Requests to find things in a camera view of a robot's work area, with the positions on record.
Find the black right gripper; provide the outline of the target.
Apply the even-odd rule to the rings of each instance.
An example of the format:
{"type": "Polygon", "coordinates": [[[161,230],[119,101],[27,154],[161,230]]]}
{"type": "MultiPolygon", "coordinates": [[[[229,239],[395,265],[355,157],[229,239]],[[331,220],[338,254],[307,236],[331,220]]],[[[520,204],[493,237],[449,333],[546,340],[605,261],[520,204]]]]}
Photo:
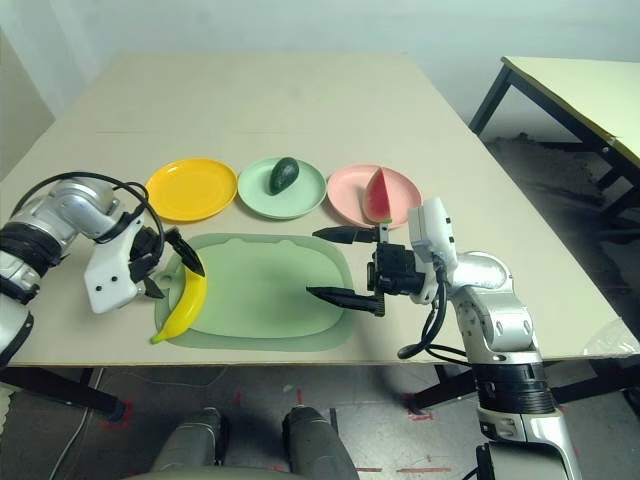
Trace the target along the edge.
{"type": "Polygon", "coordinates": [[[373,295],[359,295],[346,288],[308,286],[306,291],[320,300],[343,309],[383,317],[385,294],[410,295],[422,291],[425,274],[417,270],[414,252],[403,245],[388,243],[389,232],[386,227],[335,226],[316,230],[312,235],[340,244],[378,243],[366,271],[367,290],[373,295]]]}

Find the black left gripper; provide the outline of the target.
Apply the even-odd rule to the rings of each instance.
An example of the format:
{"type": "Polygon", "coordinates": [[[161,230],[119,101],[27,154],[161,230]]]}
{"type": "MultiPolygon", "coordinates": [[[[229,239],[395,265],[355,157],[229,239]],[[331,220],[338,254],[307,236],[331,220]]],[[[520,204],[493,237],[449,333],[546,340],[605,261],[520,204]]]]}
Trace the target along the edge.
{"type": "Polygon", "coordinates": [[[191,272],[205,278],[206,273],[196,251],[184,240],[177,227],[164,232],[164,237],[151,227],[142,227],[134,236],[130,249],[129,272],[134,283],[143,281],[144,295],[163,299],[164,293],[154,280],[147,278],[158,265],[164,249],[164,239],[191,272]]]}

